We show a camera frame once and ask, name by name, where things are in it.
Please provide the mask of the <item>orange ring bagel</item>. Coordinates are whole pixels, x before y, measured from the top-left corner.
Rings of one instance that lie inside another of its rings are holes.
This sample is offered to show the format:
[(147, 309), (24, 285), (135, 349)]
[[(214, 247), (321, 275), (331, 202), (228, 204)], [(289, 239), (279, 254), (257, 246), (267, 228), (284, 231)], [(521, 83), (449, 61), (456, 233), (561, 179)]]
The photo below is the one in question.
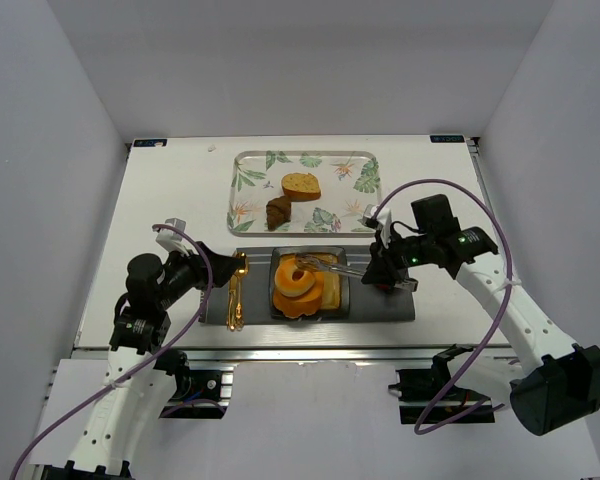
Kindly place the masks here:
[(289, 298), (300, 297), (309, 292), (315, 282), (314, 274), (301, 269), (294, 258), (281, 261), (274, 274), (276, 289)]

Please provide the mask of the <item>silver metal tongs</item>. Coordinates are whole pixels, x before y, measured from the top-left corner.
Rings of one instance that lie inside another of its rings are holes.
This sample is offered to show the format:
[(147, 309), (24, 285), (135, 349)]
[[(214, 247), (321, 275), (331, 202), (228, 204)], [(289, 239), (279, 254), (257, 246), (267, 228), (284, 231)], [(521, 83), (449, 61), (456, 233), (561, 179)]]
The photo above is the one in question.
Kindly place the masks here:
[(362, 270), (354, 269), (347, 265), (328, 263), (314, 255), (306, 253), (297, 254), (295, 256), (295, 264), (299, 269), (305, 271), (334, 273), (358, 279), (365, 285), (383, 286), (389, 289), (397, 288), (409, 292), (416, 292), (419, 285), (417, 280), (411, 278), (405, 280), (365, 280), (367, 274)]

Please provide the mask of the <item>round orange bun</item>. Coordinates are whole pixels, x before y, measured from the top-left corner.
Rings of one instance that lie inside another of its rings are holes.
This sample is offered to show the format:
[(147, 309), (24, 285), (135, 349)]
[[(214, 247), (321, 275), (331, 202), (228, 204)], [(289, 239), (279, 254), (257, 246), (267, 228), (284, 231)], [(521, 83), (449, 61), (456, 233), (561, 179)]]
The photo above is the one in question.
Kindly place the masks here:
[(318, 279), (306, 293), (298, 297), (285, 296), (275, 288), (272, 296), (273, 306), (290, 319), (310, 316), (321, 308), (323, 290), (324, 281), (322, 279)]

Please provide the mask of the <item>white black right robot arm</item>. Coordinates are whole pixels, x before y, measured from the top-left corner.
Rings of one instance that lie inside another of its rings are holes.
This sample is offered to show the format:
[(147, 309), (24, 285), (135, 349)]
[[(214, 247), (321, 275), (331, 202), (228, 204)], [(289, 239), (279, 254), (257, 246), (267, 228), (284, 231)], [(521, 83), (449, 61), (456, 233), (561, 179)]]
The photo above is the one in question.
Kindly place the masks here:
[(362, 222), (374, 229), (366, 284), (415, 290), (410, 269), (436, 265), (491, 317), (517, 361), (485, 354), (485, 344), (454, 345), (434, 356), (431, 377), (439, 401), (453, 388), (472, 390), (513, 410), (527, 431), (542, 436), (600, 408), (600, 348), (582, 347), (563, 332), (514, 279), (511, 256), (479, 227), (461, 229), (442, 194), (412, 204), (417, 230), (400, 236), (386, 206), (368, 206)]

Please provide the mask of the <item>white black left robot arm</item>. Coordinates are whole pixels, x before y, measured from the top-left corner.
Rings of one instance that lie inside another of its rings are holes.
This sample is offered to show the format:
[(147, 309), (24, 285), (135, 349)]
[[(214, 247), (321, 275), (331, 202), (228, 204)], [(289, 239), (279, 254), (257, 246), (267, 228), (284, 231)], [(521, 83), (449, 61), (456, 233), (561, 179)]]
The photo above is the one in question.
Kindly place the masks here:
[(166, 245), (165, 260), (152, 253), (127, 265), (126, 291), (115, 307), (104, 394), (94, 401), (82, 435), (62, 467), (47, 465), (45, 479), (129, 479), (141, 440), (181, 390), (187, 360), (163, 346), (169, 308), (192, 289), (225, 286), (246, 256), (219, 255), (205, 245)]

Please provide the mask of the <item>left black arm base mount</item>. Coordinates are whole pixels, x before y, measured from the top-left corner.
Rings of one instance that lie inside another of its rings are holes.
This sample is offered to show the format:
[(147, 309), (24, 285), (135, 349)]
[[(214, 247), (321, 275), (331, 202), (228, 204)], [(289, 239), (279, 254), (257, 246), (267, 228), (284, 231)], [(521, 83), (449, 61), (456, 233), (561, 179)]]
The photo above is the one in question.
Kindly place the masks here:
[(230, 367), (196, 363), (185, 352), (170, 350), (155, 367), (176, 381), (176, 390), (162, 410), (167, 419), (220, 420), (228, 408), (233, 385)]

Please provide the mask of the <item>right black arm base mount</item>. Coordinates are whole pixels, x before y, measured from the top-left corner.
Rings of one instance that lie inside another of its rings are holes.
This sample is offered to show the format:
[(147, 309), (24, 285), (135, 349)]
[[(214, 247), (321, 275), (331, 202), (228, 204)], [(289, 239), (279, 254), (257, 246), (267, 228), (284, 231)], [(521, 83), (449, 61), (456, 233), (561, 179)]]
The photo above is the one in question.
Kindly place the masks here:
[[(441, 367), (456, 356), (470, 353), (473, 347), (453, 345), (434, 356), (427, 369), (397, 370), (397, 382), (388, 386), (390, 394), (399, 401), (400, 423), (415, 425), (428, 403), (451, 378)], [(493, 406), (490, 400), (475, 391), (453, 386), (432, 408), (422, 427), (436, 425), (456, 415), (456, 424), (486, 424), (495, 422), (495, 412), (501, 405)]]

